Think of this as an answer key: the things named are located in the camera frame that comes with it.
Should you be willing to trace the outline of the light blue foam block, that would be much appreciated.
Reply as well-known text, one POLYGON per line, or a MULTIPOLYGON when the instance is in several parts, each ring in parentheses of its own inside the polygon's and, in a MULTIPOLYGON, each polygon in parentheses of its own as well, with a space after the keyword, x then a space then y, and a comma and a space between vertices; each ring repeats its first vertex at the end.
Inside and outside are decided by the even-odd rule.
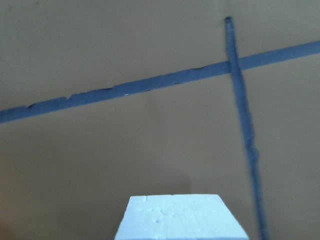
POLYGON ((217 194, 143 195, 129 198, 116 240, 247 240, 217 194))

